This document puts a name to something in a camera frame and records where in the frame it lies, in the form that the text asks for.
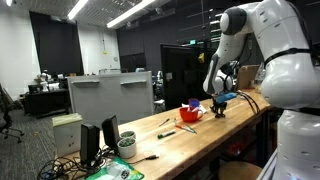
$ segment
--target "white partition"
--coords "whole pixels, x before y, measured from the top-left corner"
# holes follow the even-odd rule
[[[151,72],[68,77],[73,113],[101,127],[112,115],[118,124],[153,114]]]

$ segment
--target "cup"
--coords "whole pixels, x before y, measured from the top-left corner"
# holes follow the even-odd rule
[[[137,154],[136,139],[132,137],[121,139],[117,145],[120,157],[123,159],[131,158]]]
[[[198,109],[196,111],[188,111],[187,107],[182,107],[179,109],[180,116],[184,122],[195,122],[202,118],[203,111]]]
[[[123,138],[133,138],[136,139],[136,133],[134,131],[124,131],[120,133],[120,139]]]
[[[188,101],[191,110],[200,106],[200,101],[196,98],[191,98]]]

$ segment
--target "white wall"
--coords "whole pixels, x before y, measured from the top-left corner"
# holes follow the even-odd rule
[[[115,30],[79,24],[78,33],[85,74],[99,74],[100,69],[120,68]],[[103,54],[103,37],[107,54]]]
[[[29,12],[0,1],[0,83],[12,99],[28,91],[40,74]]]

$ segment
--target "marker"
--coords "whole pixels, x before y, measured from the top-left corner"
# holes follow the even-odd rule
[[[164,125],[166,122],[168,122],[170,120],[170,118],[168,118],[167,120],[163,121],[161,124],[159,124],[159,127]]]
[[[168,131],[168,132],[165,132],[165,133],[162,133],[162,134],[159,134],[158,135],[158,139],[161,139],[161,138],[164,138],[164,137],[167,137],[167,136],[170,136],[172,134],[176,133],[176,130],[173,129],[171,131]]]

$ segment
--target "office chair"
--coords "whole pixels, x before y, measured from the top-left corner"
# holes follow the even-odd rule
[[[1,87],[1,84],[0,84],[0,106],[1,106],[1,101],[2,101],[2,110],[4,111],[3,119],[4,119],[5,122],[4,123],[0,123],[0,133],[5,135],[4,136],[5,139],[7,139],[8,136],[10,136],[10,137],[17,138],[18,139],[18,143],[21,143],[21,139],[20,139],[19,136],[16,136],[16,135],[13,135],[13,134],[9,133],[9,131],[16,131],[16,132],[20,133],[20,136],[24,135],[24,133],[21,130],[11,128],[12,119],[11,119],[11,117],[9,115],[9,110],[10,110],[9,102],[6,99],[4,91],[3,91],[2,87]]]

